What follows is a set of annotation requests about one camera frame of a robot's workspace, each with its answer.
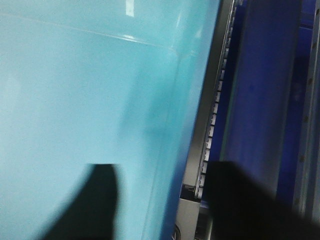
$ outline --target light blue panel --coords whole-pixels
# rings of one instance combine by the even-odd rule
[[[41,236],[88,163],[118,164],[116,239],[160,235],[218,5],[0,0],[1,239]]]

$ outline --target metal track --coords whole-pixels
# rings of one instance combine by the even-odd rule
[[[209,161],[209,156],[210,156],[210,149],[213,141],[213,134],[215,130],[215,125],[216,125],[216,118],[217,118],[217,113],[218,113],[218,107],[219,107],[219,102],[220,102],[220,95],[221,95],[221,90],[222,90],[222,85],[223,85],[223,80],[225,76],[225,69],[227,65],[227,59],[228,59],[228,54],[229,54],[229,47],[230,47],[230,42],[231,42],[231,36],[234,28],[234,23],[235,23],[235,14],[237,10],[237,4],[239,1],[233,1],[231,4],[231,11],[229,12],[229,16],[227,19],[227,26],[226,26],[226,32],[224,35],[223,39],[223,45],[222,45],[222,51],[221,51],[221,56],[220,56],[220,61],[219,61],[219,66],[218,66],[218,84],[216,86],[216,89],[214,90],[215,96],[214,97],[214,103],[212,104],[212,112],[211,116],[208,121],[208,127],[207,131],[205,134],[205,143],[202,147],[202,154],[200,157],[200,164],[199,164],[199,169],[198,169],[198,174],[197,174],[197,182],[194,190],[194,197],[197,199],[202,198],[203,194],[203,187],[205,184],[205,178],[206,178],[206,173],[207,173],[207,166],[208,166],[208,161]]]
[[[237,5],[241,3],[241,0],[220,2],[176,217],[181,240],[195,239],[198,216],[204,215],[200,199],[213,141],[235,12]],[[210,220],[207,220],[204,239],[210,239],[212,230],[208,227]]]

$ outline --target blue panel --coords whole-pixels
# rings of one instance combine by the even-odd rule
[[[292,205],[296,182],[302,116],[312,40],[312,30],[299,28],[298,44],[287,110],[282,161],[277,188],[277,199]]]
[[[118,164],[116,239],[170,232],[219,2],[0,0],[1,239],[41,236],[87,163]]]
[[[223,159],[275,193],[301,1],[248,4]]]

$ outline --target metal frame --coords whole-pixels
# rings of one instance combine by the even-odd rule
[[[205,170],[203,162],[208,160],[211,146],[211,132],[215,123],[215,114],[218,104],[216,102],[217,91],[221,90],[224,75],[223,67],[229,48],[228,39],[232,33],[232,16],[235,13],[237,0],[222,0],[219,14],[216,20],[206,73],[202,86],[201,99],[198,107],[197,118],[194,126],[193,137],[188,153],[185,174],[182,184],[193,191],[197,196],[200,185],[204,180],[201,174]]]
[[[315,9],[293,208],[320,222],[320,0]]]
[[[222,87],[237,4],[241,4],[241,1],[220,1],[176,217],[176,225],[182,240],[195,239],[199,212],[204,211],[199,199],[202,197],[206,161],[209,159],[218,108],[217,93]],[[212,232],[210,219],[206,227],[205,239],[210,239]]]

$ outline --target dark object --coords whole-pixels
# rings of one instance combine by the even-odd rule
[[[320,229],[274,201],[231,162],[211,162],[206,192],[219,240],[319,240]]]
[[[116,205],[113,166],[93,165],[82,190],[42,240],[111,240]]]

